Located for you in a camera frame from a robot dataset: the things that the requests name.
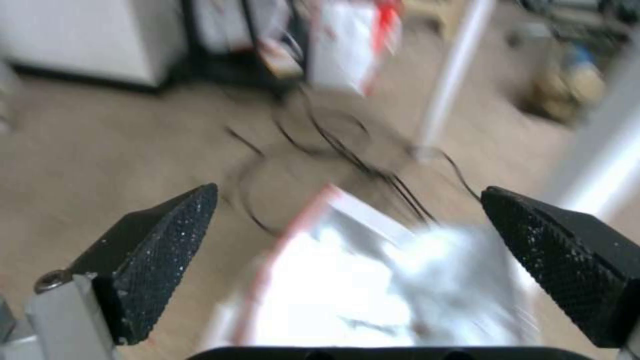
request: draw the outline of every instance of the black cable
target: black cable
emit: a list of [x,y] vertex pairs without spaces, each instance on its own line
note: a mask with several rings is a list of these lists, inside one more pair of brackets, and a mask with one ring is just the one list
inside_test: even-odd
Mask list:
[[253,206],[251,206],[250,194],[251,194],[251,184],[253,183],[253,175],[258,171],[266,162],[266,155],[264,151],[260,150],[256,145],[252,144],[249,140],[242,137],[240,134],[236,133],[230,127],[225,127],[225,131],[240,141],[242,144],[251,149],[257,156],[252,158],[249,162],[245,163],[239,170],[237,175],[237,186],[238,186],[238,196],[240,198],[240,204],[243,207],[243,210],[249,215],[251,220],[258,225],[262,230],[267,232],[272,236],[278,236],[281,233],[280,229],[276,227],[266,225],[263,221],[261,221],[258,216],[256,216]]
[[469,195],[471,195],[471,197],[473,197],[476,201],[480,202],[480,196],[475,191],[473,191],[473,189],[471,189],[471,186],[469,186],[469,184],[467,183],[467,180],[465,179],[465,176],[462,174],[460,167],[458,167],[458,164],[456,164],[456,162],[453,161],[453,159],[446,152],[444,152],[441,149],[438,149],[437,147],[430,147],[428,148],[428,150],[432,152],[436,152],[440,154],[443,158],[445,158],[453,168],[453,171],[456,173],[456,177],[458,178],[458,180],[460,180],[460,183],[462,184],[462,186],[465,187]]
[[[427,221],[427,218],[430,221],[438,224],[438,220],[426,209],[426,207],[416,198],[413,192],[409,189],[406,183],[395,173],[390,172],[388,170],[382,170],[374,165],[371,165],[364,160],[362,160],[358,155],[355,154],[354,151],[349,149],[344,143],[337,138],[335,135],[331,134],[326,128],[320,125],[316,114],[314,113],[314,107],[311,103],[310,97],[308,94],[301,89],[301,93],[303,95],[303,101],[305,105],[305,111],[307,113],[307,117],[311,121],[312,125],[320,134],[320,136],[325,140],[325,142],[331,147],[331,149],[326,149],[324,147],[315,147],[307,144],[302,144],[301,142],[295,140],[284,128],[282,124],[282,119],[278,114],[277,105],[273,107],[271,113],[271,119],[274,122],[275,126],[278,128],[279,132],[284,136],[284,138],[297,150],[308,154],[309,156],[319,156],[319,157],[328,157],[328,158],[336,158],[340,157],[348,162],[350,162],[354,167],[359,169],[363,174],[370,177],[371,179],[381,179],[384,183],[390,186],[393,191],[403,200],[403,202],[411,209],[411,211],[415,214],[415,216],[423,222]],[[371,134],[368,129],[364,126],[362,121],[357,117],[344,113],[337,110],[330,110],[332,113],[336,113],[338,116],[347,119],[348,121],[354,123],[359,127],[363,133],[370,139]],[[243,209],[246,211],[248,216],[253,220],[253,222],[258,225],[265,232],[277,236],[280,234],[281,230],[266,225],[263,221],[258,219],[253,208],[250,203],[250,185],[252,184],[253,175],[261,166],[263,166],[264,161],[267,156],[266,153],[260,150],[257,146],[249,142],[247,139],[243,138],[241,135],[236,133],[231,128],[227,127],[225,129],[227,133],[233,136],[235,139],[239,140],[245,146],[249,147],[253,152],[258,155],[256,158],[252,159],[250,162],[245,164],[238,174],[238,190],[240,196],[240,202]],[[464,186],[466,191],[477,201],[480,201],[480,197],[471,189],[468,185],[462,171],[456,162],[443,150],[437,148],[428,148],[429,151],[435,152],[442,157],[444,157],[447,162],[453,168],[456,177],[460,180],[460,183]]]
[[[425,221],[424,215],[426,215],[431,221],[434,223],[438,223],[438,220],[422,205],[422,203],[416,198],[416,196],[409,190],[407,185],[400,179],[400,177],[391,172],[380,170],[377,167],[367,164],[363,160],[361,160],[353,151],[349,150],[344,143],[342,143],[336,136],[329,133],[325,128],[320,126],[317,121],[316,115],[313,111],[313,105],[311,104],[311,99],[308,94],[301,89],[301,93],[303,95],[303,100],[305,103],[305,110],[307,111],[307,116],[311,123],[313,123],[316,131],[324,138],[324,140],[344,159],[348,160],[351,164],[353,164],[356,168],[358,168],[363,173],[367,174],[371,177],[379,177],[385,180],[393,189],[400,195],[405,203],[411,207],[413,212],[418,216],[418,218],[422,221]],[[284,129],[279,127],[280,132],[288,139],[291,138],[288,134],[285,134]]]

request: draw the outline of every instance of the plastic bag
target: plastic bag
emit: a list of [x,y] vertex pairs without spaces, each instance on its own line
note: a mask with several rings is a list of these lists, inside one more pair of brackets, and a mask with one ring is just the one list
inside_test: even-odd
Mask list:
[[318,0],[312,9],[309,80],[367,95],[384,55],[399,45],[399,1]]

